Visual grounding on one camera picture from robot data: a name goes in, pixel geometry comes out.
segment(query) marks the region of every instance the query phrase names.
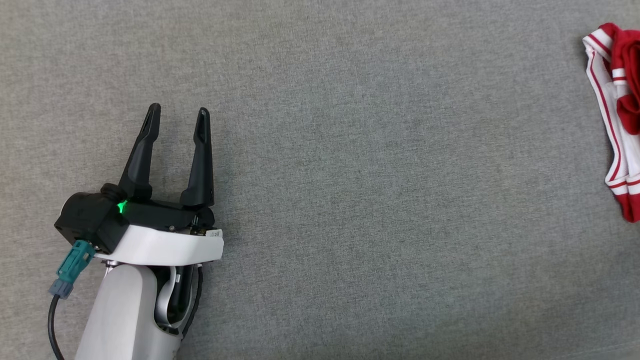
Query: cable connector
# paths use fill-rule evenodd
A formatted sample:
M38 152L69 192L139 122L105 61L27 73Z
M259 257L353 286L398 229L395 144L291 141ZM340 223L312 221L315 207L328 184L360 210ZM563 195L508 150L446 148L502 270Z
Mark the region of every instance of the cable connector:
M89 265L95 255L95 250L90 243L84 240L76 240L65 260L60 264L58 279L51 284L49 293L58 295L61 299L66 299L74 289L74 282L78 275Z

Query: gray fabric surface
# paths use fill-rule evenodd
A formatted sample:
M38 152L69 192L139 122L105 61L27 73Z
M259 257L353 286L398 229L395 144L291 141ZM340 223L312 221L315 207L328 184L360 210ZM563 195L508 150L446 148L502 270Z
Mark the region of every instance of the gray fabric surface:
M3 1L0 357L52 359L65 199L152 102L177 200L214 119L221 261L179 359L635 359L640 227L580 39L637 1ZM72 359L104 268L58 309Z

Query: red stripe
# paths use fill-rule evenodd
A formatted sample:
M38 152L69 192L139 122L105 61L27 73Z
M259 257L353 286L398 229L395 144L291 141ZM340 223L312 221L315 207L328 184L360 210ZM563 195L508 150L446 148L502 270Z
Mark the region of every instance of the red stripe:
M593 79L596 82L596 85L598 86L598 91L600 92L600 98L602 100L602 104L604 105L604 111L607 114L607 121L609 121L609 129L611 129L611 134L613 135L613 140L616 143L616 148L618 150L618 152L616 154L618 154L618 164L616 165L616 170L614 170L613 175L611 176L611 179L609 181L613 181L613 179L616 178L616 175L618 175L618 170L620 169L620 144L618 144L618 138L616 137L616 132L613 129L613 122L611 121L611 116L609 115L609 107L607 106L607 99L604 97L604 93L602 92L602 87L600 86L600 83L598 82L598 78L596 77L596 73L593 71L593 61L595 60L595 56L596 56L596 52L593 51L592 52L592 57L591 57L591 66L590 66L590 71L591 71L591 76L593 76Z
M611 50L609 50L608 47L604 46L595 36L593 36L593 34L589 34L589 38L592 39L596 44L598 44L598 46L600 46L602 50L607 53L607 55L611 56Z

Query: green led indicator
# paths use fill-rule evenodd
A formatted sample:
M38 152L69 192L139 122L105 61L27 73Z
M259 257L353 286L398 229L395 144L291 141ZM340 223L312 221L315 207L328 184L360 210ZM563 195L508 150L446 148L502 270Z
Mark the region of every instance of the green led indicator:
M120 213L121 213L121 214L122 214L122 211L124 210L124 204L126 204L126 203L127 203L127 201L126 201L126 200L124 200L123 202L121 202L121 203L119 203L119 204L118 204L118 207L120 208Z

